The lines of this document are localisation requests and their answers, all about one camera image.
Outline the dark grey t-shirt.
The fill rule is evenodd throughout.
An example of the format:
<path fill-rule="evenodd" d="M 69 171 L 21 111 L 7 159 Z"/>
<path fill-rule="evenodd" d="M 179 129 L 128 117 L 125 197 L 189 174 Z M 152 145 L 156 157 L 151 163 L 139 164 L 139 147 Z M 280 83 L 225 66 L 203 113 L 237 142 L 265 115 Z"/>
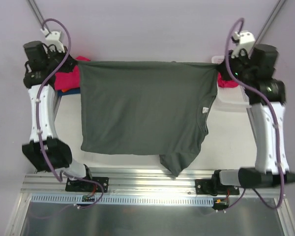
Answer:
<path fill-rule="evenodd" d="M 175 177 L 199 155 L 217 96 L 213 63 L 79 63 L 81 149 L 99 154 L 158 155 Z"/>

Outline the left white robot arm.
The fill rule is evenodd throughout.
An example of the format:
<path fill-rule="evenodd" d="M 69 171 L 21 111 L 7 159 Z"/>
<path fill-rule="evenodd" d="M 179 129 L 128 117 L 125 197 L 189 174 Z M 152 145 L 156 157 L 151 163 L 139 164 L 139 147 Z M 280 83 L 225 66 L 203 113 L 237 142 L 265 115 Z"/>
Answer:
<path fill-rule="evenodd" d="M 70 147 L 58 138 L 54 117 L 56 73 L 67 72 L 76 61 L 67 50 L 52 51 L 41 41 L 28 42 L 23 48 L 28 58 L 23 82 L 31 103 L 31 133 L 22 152 L 37 171 L 51 172 L 59 181 L 67 174 L 77 178 L 81 190 L 88 191 L 93 187 L 88 167 L 75 161 Z"/>

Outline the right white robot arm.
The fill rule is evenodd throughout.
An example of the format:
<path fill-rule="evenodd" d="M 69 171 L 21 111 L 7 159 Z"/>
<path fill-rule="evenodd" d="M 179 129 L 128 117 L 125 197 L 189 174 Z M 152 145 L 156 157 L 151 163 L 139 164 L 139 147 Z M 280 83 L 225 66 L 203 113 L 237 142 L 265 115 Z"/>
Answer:
<path fill-rule="evenodd" d="M 228 186 L 257 189 L 295 183 L 285 156 L 285 85 L 273 78 L 277 57 L 271 45 L 257 44 L 251 50 L 237 45 L 218 66 L 222 78 L 239 83 L 248 96 L 257 154 L 254 167 L 215 171 L 210 188 L 216 194 Z"/>

